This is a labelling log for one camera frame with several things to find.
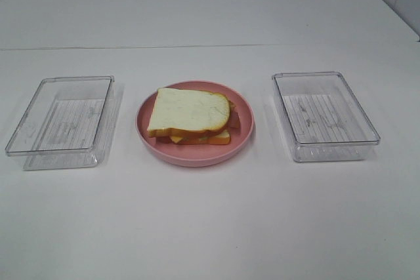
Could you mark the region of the square white bread slice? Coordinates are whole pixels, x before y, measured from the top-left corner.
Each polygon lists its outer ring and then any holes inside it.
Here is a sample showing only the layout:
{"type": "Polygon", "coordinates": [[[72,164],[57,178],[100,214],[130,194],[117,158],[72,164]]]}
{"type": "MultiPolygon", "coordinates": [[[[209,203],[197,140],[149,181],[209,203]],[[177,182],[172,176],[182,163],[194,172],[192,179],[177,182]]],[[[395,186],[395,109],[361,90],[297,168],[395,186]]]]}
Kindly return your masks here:
{"type": "MultiPolygon", "coordinates": [[[[173,143],[171,141],[171,139],[169,138],[170,136],[162,136],[162,137],[157,137],[156,138],[156,142],[159,143],[164,143],[164,144],[170,144],[173,143]]],[[[210,135],[208,136],[208,141],[206,144],[212,144],[212,145],[227,145],[230,143],[230,133],[228,132],[227,129],[224,129],[221,133],[216,134],[216,135],[210,135]]]]}

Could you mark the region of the right clear plastic tray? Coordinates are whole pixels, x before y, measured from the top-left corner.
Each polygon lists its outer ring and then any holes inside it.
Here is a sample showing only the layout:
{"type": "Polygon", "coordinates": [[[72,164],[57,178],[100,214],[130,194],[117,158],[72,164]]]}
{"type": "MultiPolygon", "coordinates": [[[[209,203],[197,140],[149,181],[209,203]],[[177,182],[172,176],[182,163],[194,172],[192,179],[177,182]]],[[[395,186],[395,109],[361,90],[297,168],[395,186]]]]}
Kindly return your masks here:
{"type": "Polygon", "coordinates": [[[274,104],[298,163],[359,161],[381,137],[338,71],[272,75],[274,104]]]}

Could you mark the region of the yellow cheese slice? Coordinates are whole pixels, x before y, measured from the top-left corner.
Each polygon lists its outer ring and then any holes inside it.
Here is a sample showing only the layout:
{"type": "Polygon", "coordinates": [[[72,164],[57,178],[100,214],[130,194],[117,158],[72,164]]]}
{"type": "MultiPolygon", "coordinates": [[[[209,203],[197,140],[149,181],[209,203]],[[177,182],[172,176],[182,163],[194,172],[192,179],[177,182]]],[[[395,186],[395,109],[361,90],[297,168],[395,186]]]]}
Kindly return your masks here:
{"type": "Polygon", "coordinates": [[[206,144],[208,141],[208,136],[199,135],[193,137],[180,137],[180,136],[170,136],[171,141],[179,145],[196,145],[196,144],[206,144]]]}

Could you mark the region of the left clear plastic tray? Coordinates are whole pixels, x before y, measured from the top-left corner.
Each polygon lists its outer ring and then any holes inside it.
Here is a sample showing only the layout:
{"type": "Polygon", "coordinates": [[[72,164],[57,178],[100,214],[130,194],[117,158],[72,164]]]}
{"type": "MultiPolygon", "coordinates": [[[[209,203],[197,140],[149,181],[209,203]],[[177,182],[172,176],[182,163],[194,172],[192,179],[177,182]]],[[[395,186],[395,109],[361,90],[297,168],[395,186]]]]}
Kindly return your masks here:
{"type": "Polygon", "coordinates": [[[117,112],[111,75],[43,79],[5,154],[24,170],[95,167],[110,152],[117,112]]]}

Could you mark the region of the clear plastic tray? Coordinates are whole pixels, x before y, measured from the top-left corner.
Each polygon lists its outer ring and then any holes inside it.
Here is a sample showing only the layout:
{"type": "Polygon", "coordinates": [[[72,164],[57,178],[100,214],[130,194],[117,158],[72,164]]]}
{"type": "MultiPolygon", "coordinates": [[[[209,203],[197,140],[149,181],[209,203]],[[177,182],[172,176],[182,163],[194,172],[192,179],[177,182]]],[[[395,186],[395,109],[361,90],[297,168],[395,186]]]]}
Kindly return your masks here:
{"type": "Polygon", "coordinates": [[[5,154],[24,170],[95,167],[110,152],[117,112],[111,75],[43,79],[5,154]]]}
{"type": "Polygon", "coordinates": [[[274,104],[298,163],[359,161],[381,137],[338,71],[272,75],[274,104]]]}

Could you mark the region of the round-top bread slice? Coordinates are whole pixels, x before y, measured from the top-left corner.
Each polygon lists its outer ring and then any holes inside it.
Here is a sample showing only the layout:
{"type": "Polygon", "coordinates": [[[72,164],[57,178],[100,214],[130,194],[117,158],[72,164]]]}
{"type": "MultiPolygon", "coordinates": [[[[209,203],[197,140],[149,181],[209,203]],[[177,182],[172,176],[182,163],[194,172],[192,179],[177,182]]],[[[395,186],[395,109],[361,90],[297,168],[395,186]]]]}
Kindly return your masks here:
{"type": "Polygon", "coordinates": [[[230,103],[225,95],[202,90],[157,90],[147,127],[149,137],[201,135],[225,128],[230,103]]]}

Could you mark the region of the tray bacon strip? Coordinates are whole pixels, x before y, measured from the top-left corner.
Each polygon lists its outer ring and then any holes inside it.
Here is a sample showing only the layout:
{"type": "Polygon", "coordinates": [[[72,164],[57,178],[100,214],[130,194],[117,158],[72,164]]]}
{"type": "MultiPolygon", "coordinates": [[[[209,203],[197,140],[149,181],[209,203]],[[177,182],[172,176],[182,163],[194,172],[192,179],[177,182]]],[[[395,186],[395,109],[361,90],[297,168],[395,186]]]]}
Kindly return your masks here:
{"type": "Polygon", "coordinates": [[[236,110],[236,105],[235,103],[233,103],[232,101],[228,101],[229,106],[230,106],[230,111],[235,111],[236,110]]]}
{"type": "Polygon", "coordinates": [[[230,112],[230,117],[228,119],[228,122],[226,124],[227,127],[232,129],[239,129],[240,128],[240,118],[236,111],[230,112]]]}

